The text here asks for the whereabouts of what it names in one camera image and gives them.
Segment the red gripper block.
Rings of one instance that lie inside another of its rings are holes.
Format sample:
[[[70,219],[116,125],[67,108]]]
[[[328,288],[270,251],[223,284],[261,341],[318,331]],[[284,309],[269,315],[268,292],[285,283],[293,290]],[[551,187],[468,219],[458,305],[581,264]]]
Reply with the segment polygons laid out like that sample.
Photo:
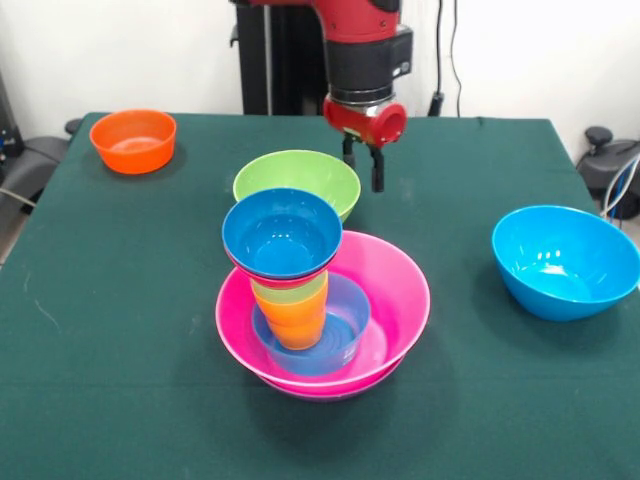
[[[351,169],[356,168],[352,135],[370,145],[373,161],[372,191],[383,192],[385,158],[380,148],[397,142],[404,133],[408,121],[405,107],[395,101],[368,107],[347,106],[327,96],[323,104],[323,115],[331,127],[345,133],[342,140],[342,160]]]

